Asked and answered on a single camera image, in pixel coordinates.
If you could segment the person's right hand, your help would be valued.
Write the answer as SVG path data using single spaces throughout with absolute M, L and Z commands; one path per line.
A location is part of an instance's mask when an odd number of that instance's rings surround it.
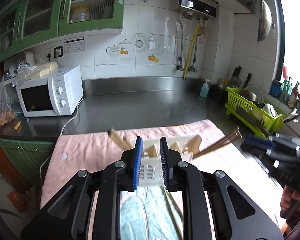
M 300 192 L 292 192 L 291 189 L 288 186 L 285 186 L 282 193 L 282 198 L 280 202 L 280 207 L 282 210 L 286 210 L 290 208 L 292 204 L 292 200 L 300 201 Z M 297 212 L 300 212 L 300 205 L 296 210 Z

